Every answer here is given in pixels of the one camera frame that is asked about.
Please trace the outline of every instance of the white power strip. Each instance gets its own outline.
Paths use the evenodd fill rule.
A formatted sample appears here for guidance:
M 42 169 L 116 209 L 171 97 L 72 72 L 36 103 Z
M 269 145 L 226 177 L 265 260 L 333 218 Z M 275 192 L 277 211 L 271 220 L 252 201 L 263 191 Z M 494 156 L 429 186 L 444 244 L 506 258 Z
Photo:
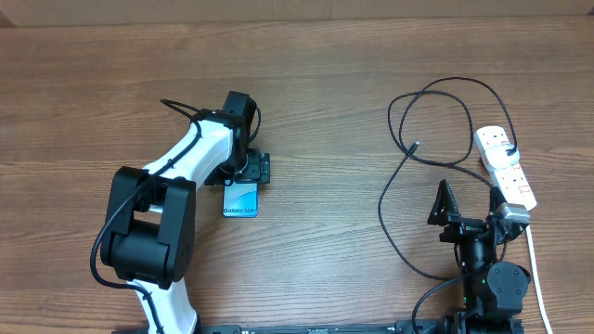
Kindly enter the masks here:
M 506 201 L 508 203 L 522 204 L 528 211 L 534 209 L 536 199 L 520 166 L 520 152 L 516 149 L 514 154 L 508 155 L 508 149 L 513 148 L 513 145 L 510 144 L 505 130 L 500 126 L 480 128 L 474 134 L 474 142 L 476 142 L 476 147 L 481 152 L 484 167 L 491 174 L 493 184 L 501 189 Z M 545 303 L 542 300 L 542 292 L 540 291 L 540 281 L 536 270 L 535 247 L 530 225 L 526 228 L 526 237 L 528 239 L 528 252 L 530 253 L 532 276 L 535 281 L 538 309 L 547 333 L 553 334 L 545 311 Z

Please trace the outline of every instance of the wood grain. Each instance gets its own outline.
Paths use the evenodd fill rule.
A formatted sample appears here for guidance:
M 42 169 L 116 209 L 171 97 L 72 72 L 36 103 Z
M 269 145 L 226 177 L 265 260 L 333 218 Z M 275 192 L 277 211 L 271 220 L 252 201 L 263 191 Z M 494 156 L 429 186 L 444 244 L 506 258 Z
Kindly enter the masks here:
M 145 323 L 133 293 L 100 287 L 88 269 L 111 178 L 186 132 L 159 98 L 220 108 L 229 90 L 262 108 L 254 146 L 271 153 L 273 179 L 252 220 L 222 218 L 220 188 L 199 192 L 187 285 L 203 323 L 409 318 L 435 282 L 402 263 L 378 223 L 378 197 L 403 157 L 386 107 L 450 75 L 483 80 L 506 101 L 539 203 L 532 222 L 549 318 L 557 333 L 594 331 L 593 29 L 592 17 L 567 17 L 0 30 L 0 333 Z M 467 103 L 475 128 L 505 123 L 479 86 L 440 88 Z M 436 96 L 419 101 L 404 133 L 440 160 L 462 155 L 468 136 L 463 110 Z M 462 165 L 486 176 L 476 149 Z M 412 263 L 454 275 L 451 247 L 425 224 L 442 178 L 465 215 L 485 215 L 479 182 L 412 161 L 384 216 Z M 525 237 L 507 259 L 529 267 Z M 459 289 L 440 292 L 420 316 L 460 299 Z M 528 333 L 543 332 L 533 287 L 521 318 Z
M 17 27 L 586 15 L 594 0 L 0 0 Z

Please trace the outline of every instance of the wooden table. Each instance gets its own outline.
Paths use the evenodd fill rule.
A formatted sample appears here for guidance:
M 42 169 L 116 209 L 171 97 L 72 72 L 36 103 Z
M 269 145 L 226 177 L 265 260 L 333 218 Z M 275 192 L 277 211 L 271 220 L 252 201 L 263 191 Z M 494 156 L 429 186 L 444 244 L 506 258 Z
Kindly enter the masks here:
M 159 98 L 216 109 L 229 90 L 262 108 L 254 146 L 270 152 L 273 179 L 256 219 L 224 219 L 222 189 L 200 190 L 187 285 L 203 323 L 410 318 L 436 282 L 408 269 L 380 229 L 377 200 L 403 158 L 386 108 L 451 75 L 483 80 L 507 103 L 538 200 L 532 224 L 551 324 L 593 332 L 593 32 L 592 17 L 0 30 L 0 332 L 145 323 L 134 293 L 99 286 L 88 268 L 111 178 L 156 160 L 187 131 Z M 438 88 L 467 103 L 475 129 L 506 124 L 482 87 Z M 438 96 L 414 107 L 404 134 L 422 142 L 419 155 L 440 160 L 461 156 L 468 136 L 461 107 Z M 462 165 L 487 176 L 476 149 Z M 412 263 L 454 275 L 451 245 L 426 225 L 443 178 L 466 216 L 486 215 L 480 182 L 411 161 L 384 216 Z M 525 236 L 506 259 L 529 268 Z M 420 317 L 460 303 L 460 289 L 447 289 Z M 544 331 L 532 285 L 520 318 L 529 333 Z

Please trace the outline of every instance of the power plug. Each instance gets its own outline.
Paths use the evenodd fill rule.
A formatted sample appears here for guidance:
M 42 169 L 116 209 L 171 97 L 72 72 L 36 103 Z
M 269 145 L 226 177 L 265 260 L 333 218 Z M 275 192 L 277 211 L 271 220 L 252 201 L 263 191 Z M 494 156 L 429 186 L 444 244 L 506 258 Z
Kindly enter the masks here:
M 513 144 L 505 129 L 500 126 L 482 127 L 474 134 L 474 142 L 493 184 L 501 189 L 506 201 L 521 204 L 528 211 L 534 209 L 536 199 L 520 165 L 520 152 L 516 150 L 508 155 Z

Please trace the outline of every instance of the white cord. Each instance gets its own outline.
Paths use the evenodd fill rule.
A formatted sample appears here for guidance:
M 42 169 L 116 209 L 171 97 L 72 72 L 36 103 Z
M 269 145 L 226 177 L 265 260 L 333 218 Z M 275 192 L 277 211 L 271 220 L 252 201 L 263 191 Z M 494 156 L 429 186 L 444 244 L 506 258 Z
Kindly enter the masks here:
M 542 301 L 542 292 L 540 292 L 540 282 L 538 281 L 538 271 L 536 270 L 535 245 L 532 241 L 532 231 L 530 230 L 530 225 L 526 227 L 526 236 L 528 238 L 528 252 L 530 253 L 532 277 L 535 279 L 535 290 L 536 298 L 538 299 L 538 309 L 540 309 L 540 315 L 542 316 L 542 322 L 545 323 L 545 329 L 547 330 L 547 334 L 553 334 L 553 330 L 550 328 L 547 312 L 545 311 L 545 303 Z

